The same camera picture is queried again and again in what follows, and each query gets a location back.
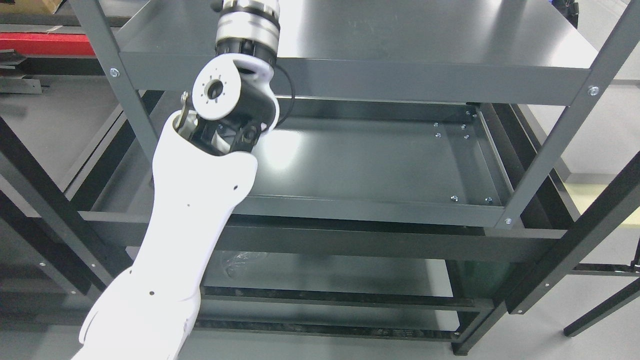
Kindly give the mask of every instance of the cardboard box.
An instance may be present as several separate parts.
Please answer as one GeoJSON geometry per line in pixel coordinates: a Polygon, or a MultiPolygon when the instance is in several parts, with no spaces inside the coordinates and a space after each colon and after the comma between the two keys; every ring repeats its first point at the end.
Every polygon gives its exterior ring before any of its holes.
{"type": "Polygon", "coordinates": [[[39,13],[56,12],[63,0],[0,0],[0,13],[39,13]]]}

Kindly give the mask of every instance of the silver metal cylinder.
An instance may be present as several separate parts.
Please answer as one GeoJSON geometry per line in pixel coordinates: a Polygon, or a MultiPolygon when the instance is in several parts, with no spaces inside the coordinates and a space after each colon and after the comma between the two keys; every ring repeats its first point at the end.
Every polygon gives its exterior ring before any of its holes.
{"type": "Polygon", "coordinates": [[[226,38],[259,42],[278,52],[280,30],[269,20],[248,12],[231,12],[220,17],[216,43],[226,38]]]}
{"type": "Polygon", "coordinates": [[[276,20],[280,18],[280,5],[278,4],[278,0],[225,0],[222,4],[223,10],[234,6],[260,10],[273,16],[276,20]]]}

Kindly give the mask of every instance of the screw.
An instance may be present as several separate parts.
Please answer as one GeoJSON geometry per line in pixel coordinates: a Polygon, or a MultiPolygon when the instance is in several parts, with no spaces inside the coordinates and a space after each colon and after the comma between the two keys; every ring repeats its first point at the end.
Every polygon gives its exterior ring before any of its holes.
{"type": "Polygon", "coordinates": [[[589,92],[589,95],[596,96],[600,93],[600,88],[597,86],[589,86],[589,90],[587,91],[589,92]]]}

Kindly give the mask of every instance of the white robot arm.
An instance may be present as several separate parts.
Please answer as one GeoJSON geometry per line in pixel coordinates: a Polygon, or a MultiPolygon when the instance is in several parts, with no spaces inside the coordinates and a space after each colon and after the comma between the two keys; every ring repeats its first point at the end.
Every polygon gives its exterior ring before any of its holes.
{"type": "Polygon", "coordinates": [[[154,205],[140,251],[93,305],[73,360],[176,359],[218,237],[253,186],[250,152],[280,113],[269,87],[280,9],[277,0],[220,5],[217,56],[182,96],[154,154],[154,205]]]}

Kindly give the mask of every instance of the black cable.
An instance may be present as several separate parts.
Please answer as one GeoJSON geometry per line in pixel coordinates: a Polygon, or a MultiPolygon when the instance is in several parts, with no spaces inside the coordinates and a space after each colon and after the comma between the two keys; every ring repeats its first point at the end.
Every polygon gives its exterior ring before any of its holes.
{"type": "Polygon", "coordinates": [[[285,120],[287,120],[289,115],[291,115],[291,111],[293,111],[293,103],[296,100],[296,87],[293,85],[293,81],[291,80],[289,73],[283,67],[276,64],[274,65],[274,68],[282,71],[282,74],[284,74],[284,76],[287,77],[287,80],[289,80],[289,87],[291,87],[291,102],[289,103],[289,109],[287,109],[287,112],[280,118],[280,120],[278,120],[276,127],[279,127],[285,120]]]}

